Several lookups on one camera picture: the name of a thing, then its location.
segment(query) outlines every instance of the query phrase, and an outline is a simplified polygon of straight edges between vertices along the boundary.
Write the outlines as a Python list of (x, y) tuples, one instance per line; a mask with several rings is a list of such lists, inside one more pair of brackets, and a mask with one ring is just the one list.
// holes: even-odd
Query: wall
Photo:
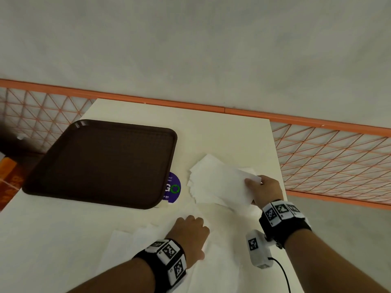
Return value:
[(391, 0), (0, 0), (0, 77), (391, 127)]
[(391, 291), (391, 211), (288, 196), (314, 232)]

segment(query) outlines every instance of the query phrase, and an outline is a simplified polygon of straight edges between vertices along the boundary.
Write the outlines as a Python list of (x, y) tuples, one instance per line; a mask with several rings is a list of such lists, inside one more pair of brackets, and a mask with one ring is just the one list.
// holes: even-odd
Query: forearm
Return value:
[(285, 249), (306, 293), (388, 292), (309, 230), (293, 233)]
[(139, 258), (115, 266), (68, 293), (153, 293), (155, 277)]

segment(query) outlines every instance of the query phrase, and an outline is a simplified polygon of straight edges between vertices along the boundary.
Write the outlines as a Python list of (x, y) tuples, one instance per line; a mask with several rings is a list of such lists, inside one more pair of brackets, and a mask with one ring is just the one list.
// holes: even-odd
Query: black wristband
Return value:
[(285, 247), (288, 237), (297, 230), (311, 230), (305, 216), (291, 202), (281, 200), (269, 203), (263, 208), (259, 223), (266, 240), (275, 240), (279, 248)]
[(172, 239), (155, 241), (134, 258), (143, 259), (155, 276), (155, 293), (174, 290), (186, 275), (186, 257), (183, 248)]

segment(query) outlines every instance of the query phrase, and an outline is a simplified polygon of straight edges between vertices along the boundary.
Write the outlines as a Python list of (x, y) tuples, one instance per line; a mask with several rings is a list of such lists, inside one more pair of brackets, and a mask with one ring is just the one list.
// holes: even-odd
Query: orange frame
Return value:
[[(363, 133), (363, 134), (377, 135), (382, 137), (391, 137), (391, 128), (373, 127), (368, 125), (321, 120), (315, 118), (305, 118), (305, 117), (298, 117), (298, 116), (289, 116), (289, 115), (282, 115), (282, 114), (275, 114), (275, 113), (233, 109), (233, 108), (210, 106), (210, 105), (166, 101), (162, 99), (142, 98), (137, 96), (127, 96), (123, 94), (102, 93), (98, 91), (88, 91), (82, 89), (74, 89), (68, 87), (21, 82), (21, 81), (6, 80), (6, 79), (0, 79), (0, 87), (22, 89), (28, 91), (41, 92), (41, 93), (62, 94), (65, 96), (76, 96), (80, 98), (113, 99), (113, 100), (124, 101), (124, 102), (144, 103), (150, 105), (160, 105), (160, 106), (184, 108), (184, 109), (191, 109), (191, 110), (201, 110), (201, 111), (241, 115), (241, 116), (248, 116), (248, 117), (267, 118), (272, 122), (303, 125), (307, 127), (318, 127), (318, 128), (325, 128), (330, 130), (342, 130), (346, 132)], [(358, 206), (373, 207), (377, 209), (391, 210), (391, 205), (384, 205), (384, 204), (373, 203), (373, 202), (364, 202), (364, 201), (354, 200), (349, 198), (329, 197), (325, 195), (315, 195), (315, 194), (296, 192), (296, 191), (287, 191), (287, 194), (297, 196), (297, 197), (306, 197), (306, 198), (313, 198), (313, 199), (332, 201), (332, 202), (349, 203)]]

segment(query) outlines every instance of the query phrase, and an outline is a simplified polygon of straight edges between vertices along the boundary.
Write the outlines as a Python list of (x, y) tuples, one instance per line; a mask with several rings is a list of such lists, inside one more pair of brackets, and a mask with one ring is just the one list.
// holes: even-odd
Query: plastic tray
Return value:
[(79, 120), (33, 169), (23, 191), (149, 209), (164, 196), (176, 141), (169, 128)]

